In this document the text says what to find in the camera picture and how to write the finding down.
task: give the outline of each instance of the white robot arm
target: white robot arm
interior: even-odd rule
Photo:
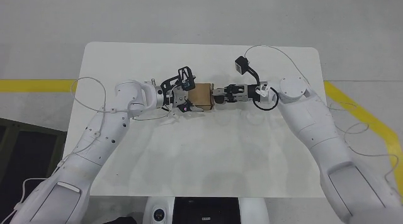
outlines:
[[[128,131],[129,118],[157,106],[156,89],[151,84],[125,81],[116,86],[115,94],[115,101],[105,108],[108,112],[97,112],[59,169],[40,183],[21,206],[16,206],[11,223],[81,222],[91,185]]]
[[[398,195],[382,176],[352,156],[336,131],[329,109],[310,86],[296,77],[283,78],[277,88],[278,109],[315,159],[322,190],[340,220],[403,223]]]
[[[183,81],[180,75],[179,70],[178,80]],[[187,77],[193,77],[190,70]],[[167,98],[165,94],[172,88],[169,82],[176,79],[167,80],[168,83],[161,87],[136,81],[117,85],[115,102],[106,108],[109,112],[105,117],[104,113],[95,115],[76,146],[78,150],[89,148],[68,156],[57,172],[17,206],[11,223],[79,223],[87,209],[94,178],[125,136],[129,117],[160,108],[166,100],[169,103],[171,97]],[[183,90],[194,86],[193,79],[181,84]],[[317,162],[324,194],[343,222],[403,223],[403,208],[397,195],[382,177],[371,173],[351,156],[336,131],[328,108],[303,78],[283,78],[276,84],[258,81],[252,86],[229,85],[213,90],[212,95],[216,103],[256,102],[255,98],[262,103],[275,99],[291,131]]]

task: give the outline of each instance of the black bracket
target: black bracket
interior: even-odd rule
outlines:
[[[173,87],[180,86],[180,87],[182,87],[182,90],[184,90],[184,91],[192,90],[196,87],[195,79],[196,79],[196,76],[193,76],[193,74],[191,73],[191,69],[188,66],[186,66],[181,69],[178,69],[177,76],[174,76],[174,77],[169,78],[169,79],[165,80],[164,82],[162,82],[161,89],[162,89],[162,92],[165,97],[164,105],[169,103],[169,101],[168,101],[169,98],[167,98],[166,96],[167,96],[167,93]]]

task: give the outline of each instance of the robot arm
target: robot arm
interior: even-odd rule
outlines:
[[[150,84],[125,81],[116,86],[115,94],[115,102],[105,108],[109,112],[97,112],[59,169],[16,206],[11,223],[80,223],[91,185],[128,131],[129,118],[157,106],[156,89]]]
[[[283,78],[278,90],[278,109],[315,159],[322,190],[338,217],[345,223],[402,223],[399,197],[383,177],[351,155],[329,109],[309,85]]]

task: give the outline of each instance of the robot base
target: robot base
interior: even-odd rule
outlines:
[[[264,198],[149,197],[143,224],[269,224]]]

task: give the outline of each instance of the black panel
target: black panel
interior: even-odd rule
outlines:
[[[0,125],[0,143],[2,142],[4,134],[6,133],[6,129],[7,127]]]
[[[238,198],[175,198],[172,224],[241,224]]]
[[[9,215],[14,205],[20,201],[25,179],[47,175],[56,138],[56,135],[38,132],[19,132],[7,171],[0,184],[1,219]],[[30,195],[40,182],[28,181],[25,184],[25,197]]]

